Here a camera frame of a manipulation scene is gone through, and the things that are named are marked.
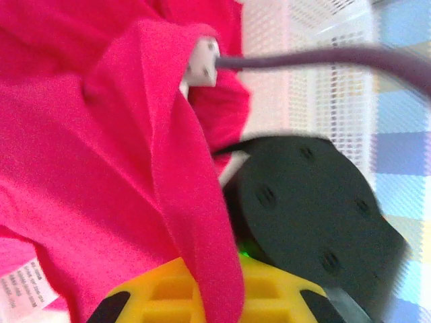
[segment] white mesh basket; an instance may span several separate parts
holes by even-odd
[[[244,0],[244,54],[374,42],[367,0]],[[373,78],[343,65],[246,72],[253,94],[245,135],[294,131],[329,137],[365,177],[370,171]]]

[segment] black plastic object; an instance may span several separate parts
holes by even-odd
[[[126,306],[130,293],[121,291],[105,298],[93,312],[87,323],[115,323]]]
[[[326,297],[307,290],[301,291],[301,296],[316,318],[317,323],[349,323],[338,314]]]
[[[240,249],[328,288],[381,320],[406,243],[367,181],[327,139],[262,137],[219,153],[250,155],[224,187]]]

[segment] pink fabric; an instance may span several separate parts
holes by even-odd
[[[210,151],[239,139],[249,94],[231,72],[190,103],[178,85],[198,37],[238,50],[239,9],[0,0],[0,275],[35,251],[53,306],[83,322],[114,286],[182,256],[208,322],[237,322],[227,160]]]

